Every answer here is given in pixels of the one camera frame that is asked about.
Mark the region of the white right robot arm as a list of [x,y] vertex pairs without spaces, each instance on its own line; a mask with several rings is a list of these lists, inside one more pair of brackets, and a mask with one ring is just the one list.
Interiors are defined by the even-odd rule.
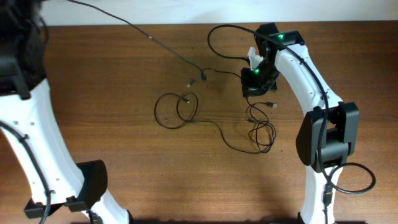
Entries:
[[273,89],[279,75],[288,81],[303,111],[295,140],[306,168],[305,200],[300,223],[334,223],[335,194],[347,158],[354,153],[359,109],[345,103],[324,81],[296,30],[279,32],[274,23],[253,31],[256,46],[249,49],[249,67],[241,70],[245,98]]

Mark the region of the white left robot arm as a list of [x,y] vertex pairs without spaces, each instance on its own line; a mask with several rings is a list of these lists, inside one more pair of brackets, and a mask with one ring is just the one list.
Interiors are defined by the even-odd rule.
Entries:
[[132,223],[108,190],[104,162],[74,162],[63,140],[44,68],[49,31],[41,6],[1,2],[1,130],[29,181],[24,213],[44,223],[67,207],[91,223]]

